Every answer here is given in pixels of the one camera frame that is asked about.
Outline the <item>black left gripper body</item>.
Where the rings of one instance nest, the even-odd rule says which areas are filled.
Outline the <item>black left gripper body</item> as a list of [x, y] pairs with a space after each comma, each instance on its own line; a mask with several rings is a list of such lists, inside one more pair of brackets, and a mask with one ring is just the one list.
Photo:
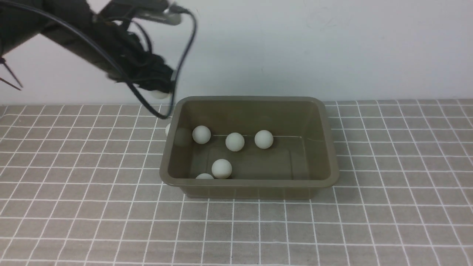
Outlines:
[[163, 57], [153, 53], [152, 41], [147, 34], [144, 34], [144, 39], [147, 49], [135, 33], [108, 33], [108, 54], [139, 88], [171, 93], [173, 69]]

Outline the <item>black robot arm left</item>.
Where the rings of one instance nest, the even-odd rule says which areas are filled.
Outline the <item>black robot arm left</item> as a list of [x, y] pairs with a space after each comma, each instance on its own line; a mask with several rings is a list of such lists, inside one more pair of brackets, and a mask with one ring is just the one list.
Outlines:
[[[99, 13], [91, 10], [85, 0], [20, 0], [64, 20], [98, 44], [120, 66], [129, 79], [147, 91], [173, 91], [173, 69], [165, 60], [145, 50], [136, 34], [129, 32], [133, 18], [143, 13], [161, 14], [166, 0], [112, 0]], [[43, 35], [64, 49], [105, 72], [113, 81], [122, 82], [122, 75], [91, 45], [71, 30], [31, 11], [1, 8], [1, 55], [14, 50], [36, 35]]]

